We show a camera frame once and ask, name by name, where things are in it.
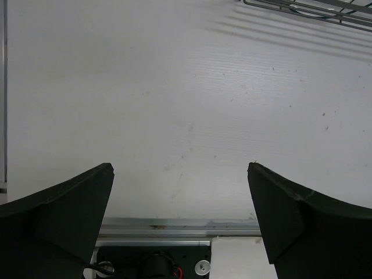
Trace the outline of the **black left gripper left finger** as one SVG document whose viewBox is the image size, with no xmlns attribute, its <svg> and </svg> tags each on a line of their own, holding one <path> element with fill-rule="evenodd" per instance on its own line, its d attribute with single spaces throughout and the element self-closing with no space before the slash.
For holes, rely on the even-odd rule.
<svg viewBox="0 0 372 279">
<path fill-rule="evenodd" d="M 1 278 L 81 278 L 114 176 L 113 166 L 103 163 L 1 205 Z"/>
</svg>

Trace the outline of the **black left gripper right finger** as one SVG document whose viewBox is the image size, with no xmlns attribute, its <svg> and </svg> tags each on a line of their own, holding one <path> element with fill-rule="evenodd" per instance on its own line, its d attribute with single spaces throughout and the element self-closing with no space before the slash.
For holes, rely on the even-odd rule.
<svg viewBox="0 0 372 279">
<path fill-rule="evenodd" d="M 292 182 L 251 162 L 248 183 L 278 278 L 371 278 L 371 209 Z"/>
</svg>

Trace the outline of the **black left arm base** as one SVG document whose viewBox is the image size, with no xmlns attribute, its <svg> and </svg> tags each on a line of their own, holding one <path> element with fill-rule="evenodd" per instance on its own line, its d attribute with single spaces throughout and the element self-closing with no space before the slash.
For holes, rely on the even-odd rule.
<svg viewBox="0 0 372 279">
<path fill-rule="evenodd" d="M 94 278 L 209 278 L 210 246 L 102 246 Z"/>
</svg>

